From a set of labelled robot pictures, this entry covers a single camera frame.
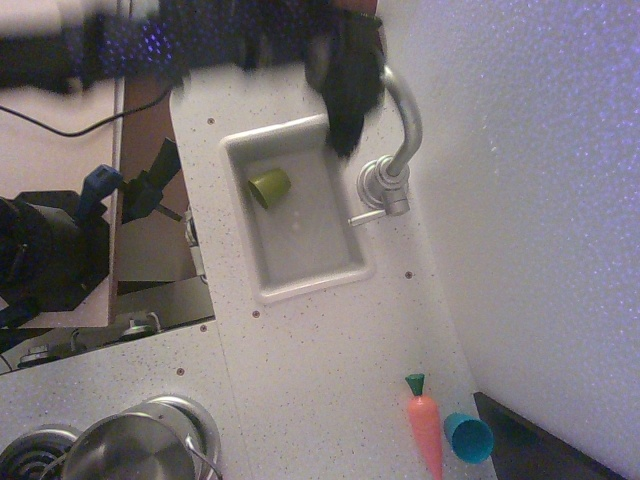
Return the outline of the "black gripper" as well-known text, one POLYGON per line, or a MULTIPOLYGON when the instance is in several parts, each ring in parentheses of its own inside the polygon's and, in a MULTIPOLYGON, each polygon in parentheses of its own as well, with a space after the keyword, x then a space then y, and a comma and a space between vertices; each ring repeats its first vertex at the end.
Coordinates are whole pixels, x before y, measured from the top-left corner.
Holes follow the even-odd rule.
POLYGON ((305 79, 324 103, 328 145, 348 158, 383 92, 382 20, 374 9, 306 9, 304 20, 305 79))

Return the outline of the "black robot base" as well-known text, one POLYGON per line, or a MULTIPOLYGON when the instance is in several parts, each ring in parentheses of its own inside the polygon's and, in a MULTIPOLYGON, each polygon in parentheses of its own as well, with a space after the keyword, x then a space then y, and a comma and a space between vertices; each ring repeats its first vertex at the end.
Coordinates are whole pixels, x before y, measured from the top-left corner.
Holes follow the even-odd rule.
POLYGON ((107 278, 110 226, 98 202, 79 218, 74 191, 22 192, 1 199, 1 329, 42 313, 71 312, 107 278))

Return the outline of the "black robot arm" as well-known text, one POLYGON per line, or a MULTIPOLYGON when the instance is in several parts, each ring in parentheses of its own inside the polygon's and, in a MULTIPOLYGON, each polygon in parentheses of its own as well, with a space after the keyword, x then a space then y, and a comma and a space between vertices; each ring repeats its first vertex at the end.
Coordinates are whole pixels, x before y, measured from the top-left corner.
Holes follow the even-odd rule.
POLYGON ((381 25, 368 1, 154 1, 134 16, 103 1, 5 1, 1 85, 68 94, 107 79, 302 63, 329 145, 347 158, 383 95, 381 25))

